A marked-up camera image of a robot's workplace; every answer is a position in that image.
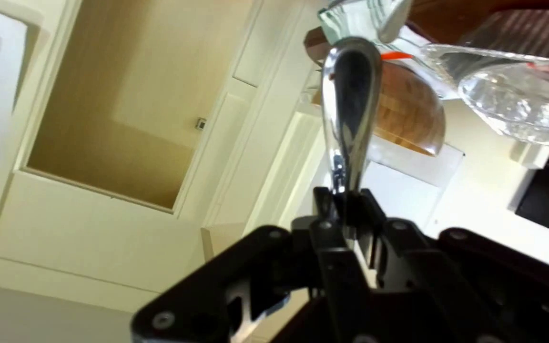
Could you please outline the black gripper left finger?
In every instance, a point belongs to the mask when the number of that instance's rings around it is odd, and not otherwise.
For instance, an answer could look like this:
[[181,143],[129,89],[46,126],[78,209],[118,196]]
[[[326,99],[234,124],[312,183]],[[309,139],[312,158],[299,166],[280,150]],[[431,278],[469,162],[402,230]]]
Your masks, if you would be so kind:
[[335,219],[299,217],[291,230],[257,227],[143,305],[129,324],[131,341],[244,341],[286,305],[293,289],[322,284],[312,227],[343,242]]

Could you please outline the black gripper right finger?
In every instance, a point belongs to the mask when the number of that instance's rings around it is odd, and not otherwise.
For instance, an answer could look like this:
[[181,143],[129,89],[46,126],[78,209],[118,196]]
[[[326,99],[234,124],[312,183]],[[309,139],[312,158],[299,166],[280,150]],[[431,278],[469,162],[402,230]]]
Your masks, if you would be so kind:
[[400,295],[431,343],[549,343],[549,265],[473,230],[436,238],[387,217],[370,190],[349,194],[349,223],[383,295]]

